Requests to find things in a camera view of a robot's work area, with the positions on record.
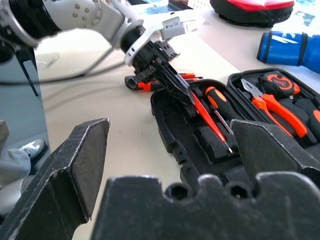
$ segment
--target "floor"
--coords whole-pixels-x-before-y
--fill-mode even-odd
[[[38,73],[31,61],[25,67],[33,80]],[[0,76],[4,80],[27,79],[16,58],[0,65]],[[39,85],[35,86],[39,96],[35,96],[29,85],[2,86],[0,88],[0,119],[5,120],[9,128],[8,147],[20,148],[35,139],[43,139],[49,146],[45,112]],[[32,162],[30,174],[35,174],[43,161],[50,155],[50,148]]]

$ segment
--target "table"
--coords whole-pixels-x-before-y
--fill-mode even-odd
[[[209,23],[199,29],[200,38],[240,72],[269,67],[284,69],[320,93],[320,74],[304,66],[265,64],[257,60],[261,36],[271,31],[270,28],[232,25],[220,19],[213,9],[200,11],[200,14]],[[290,19],[276,24],[274,29],[295,33],[300,30],[299,28],[292,29]]]
[[[227,83],[228,76],[239,71],[267,68],[255,59],[261,35],[267,29],[243,28],[230,25],[212,11],[201,12],[206,23],[188,35],[174,38],[170,44],[179,47],[181,55],[172,65],[178,72],[193,72],[205,78]],[[45,53],[59,52],[60,59],[39,71],[39,78],[73,74],[97,59],[108,43],[90,30],[74,30],[46,40],[36,51],[37,60]],[[116,51],[101,67],[123,60]],[[306,68],[283,67],[311,87],[320,76]],[[124,85],[124,77],[133,69],[122,67],[88,79],[42,85],[42,99],[52,150],[64,141],[74,126],[98,118],[110,118],[103,179],[92,221],[79,227],[75,240],[86,240],[99,209],[106,180],[111,176],[153,175],[163,188],[180,181],[180,166],[166,152],[151,114],[149,92],[134,92]]]

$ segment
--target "screwdriver shaft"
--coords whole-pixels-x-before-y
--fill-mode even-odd
[[[228,133],[234,135],[234,132],[231,130],[231,128],[229,127],[229,125],[226,123],[226,121],[224,120],[224,118],[221,116],[221,114],[218,112],[218,110],[212,106],[213,108],[213,112],[214,114],[217,116],[217,118],[220,120],[220,122],[222,123],[222,125],[225,127],[225,129],[228,131]]]
[[[228,145],[228,143],[226,141],[224,141],[223,143],[226,145],[226,147],[228,148],[229,152],[233,154],[234,152],[231,150],[231,148]]]

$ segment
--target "pliers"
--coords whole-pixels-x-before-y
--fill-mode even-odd
[[[317,139],[308,127],[295,116],[295,114],[282,106],[272,94],[263,94],[255,85],[243,78],[241,79],[241,83],[244,90],[251,93],[252,103],[264,114],[269,122],[275,123],[285,133],[292,137],[292,135],[270,114],[269,111],[271,111],[286,120],[294,128],[299,138],[305,140],[309,144],[317,143]]]

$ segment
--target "orange tool handle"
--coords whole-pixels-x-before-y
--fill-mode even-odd
[[[276,125],[278,125],[286,134],[288,134],[290,137],[293,137],[290,132],[288,132],[269,112],[267,108],[267,103],[265,100],[263,100],[260,96],[254,96],[252,98],[252,103],[266,116],[269,121],[274,122]]]
[[[228,99],[214,86],[208,87],[204,94],[209,102],[219,111],[219,113],[226,119],[243,119],[239,116],[231,106]]]
[[[225,142],[226,138],[224,137],[224,135],[221,133],[221,131],[219,130],[219,128],[217,127],[217,125],[215,124],[215,122],[212,120],[211,116],[209,115],[209,113],[207,112],[207,110],[205,109],[205,107],[201,104],[201,102],[199,101],[199,99],[197,98],[197,96],[192,93],[193,98],[194,98],[194,107],[196,109],[196,111],[198,112],[198,114],[201,115],[201,117],[203,118],[203,120],[206,122],[206,124],[208,124],[208,126],[212,129],[212,131],[217,135],[217,137],[222,141]]]
[[[296,134],[303,138],[307,135],[308,130],[303,122],[301,122],[290,110],[286,109],[282,106],[273,95],[271,94],[264,94],[262,99],[265,100],[267,108],[278,114],[284,120],[286,120],[296,131]]]
[[[192,83],[192,82],[197,81],[197,80],[198,80],[197,78],[185,79],[185,81],[187,83]],[[144,82],[141,81],[141,82],[138,82],[138,87],[135,89],[135,91],[140,90],[140,91],[145,91],[145,92],[154,92],[154,91],[157,91],[157,90],[162,89],[162,88],[163,88],[163,86],[158,81],[150,81],[150,82],[147,82],[147,83],[144,83]]]
[[[184,79],[191,79],[196,77],[194,73],[180,73],[180,76]]]

